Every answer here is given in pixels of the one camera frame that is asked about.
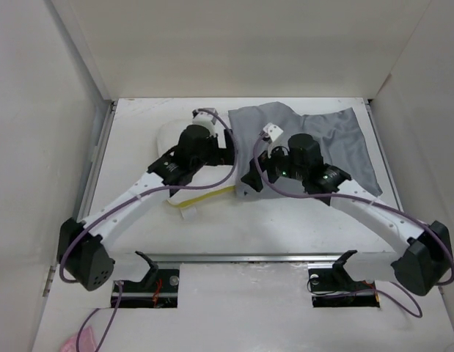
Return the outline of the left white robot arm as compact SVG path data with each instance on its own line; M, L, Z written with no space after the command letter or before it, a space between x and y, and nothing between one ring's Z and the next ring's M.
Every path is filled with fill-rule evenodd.
M153 208L180 190L194 190L192 180L204 166L236 166L233 132L224 129L226 146L200 125L185 128L175 146L148 166L123 194L97 213L80 221L69 218L60 227L57 262L63 282L79 283L88 291L105 282L132 282L142 291L155 285L158 265L140 250L115 258L110 250L125 231Z

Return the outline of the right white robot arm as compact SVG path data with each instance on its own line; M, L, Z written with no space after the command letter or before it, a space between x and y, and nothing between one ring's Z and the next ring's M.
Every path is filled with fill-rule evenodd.
M282 130L269 125L253 146L249 171L242 182L261 192L268 186L293 199L316 199L350 216L384 240L390 252L348 250L332 263L333 283L346 290L361 281L399 284L417 296L454 281L454 260L446 226L426 224L378 202L352 176L324 162L312 136L298 133L280 145ZM445 282L443 276L449 273Z

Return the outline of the white pillow with yellow edge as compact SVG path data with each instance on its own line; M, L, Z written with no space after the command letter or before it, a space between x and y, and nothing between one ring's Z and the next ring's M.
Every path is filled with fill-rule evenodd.
M204 166L197 172L181 168L173 161L175 147L181 133L193 125L190 120L174 120L162 125L156 137L158 156L166 164L161 167L162 176L169 185L191 186L192 190L171 191L169 205L177 208L186 219L197 215L199 203L212 197L230 193L235 190L237 170L232 166ZM229 129L219 122L215 124L219 146L225 147L224 129Z

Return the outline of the grey pillowcase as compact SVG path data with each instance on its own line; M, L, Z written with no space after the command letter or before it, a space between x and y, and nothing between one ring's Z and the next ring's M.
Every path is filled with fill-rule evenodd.
M353 109L299 115L273 102L230 110L228 116L238 149L238 197L325 194L345 180L381 195Z

